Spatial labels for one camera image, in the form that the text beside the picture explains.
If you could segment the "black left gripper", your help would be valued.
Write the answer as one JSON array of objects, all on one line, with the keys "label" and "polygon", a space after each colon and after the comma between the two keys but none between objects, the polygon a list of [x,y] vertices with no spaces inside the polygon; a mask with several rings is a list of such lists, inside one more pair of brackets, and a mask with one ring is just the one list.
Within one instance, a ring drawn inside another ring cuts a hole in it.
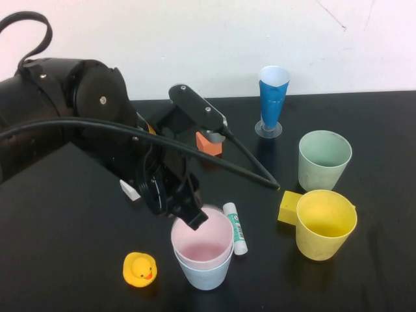
[{"label": "black left gripper", "polygon": [[188,170],[184,156],[147,148],[136,167],[136,190],[155,215],[180,218],[197,230],[208,216],[202,211],[199,184]]}]

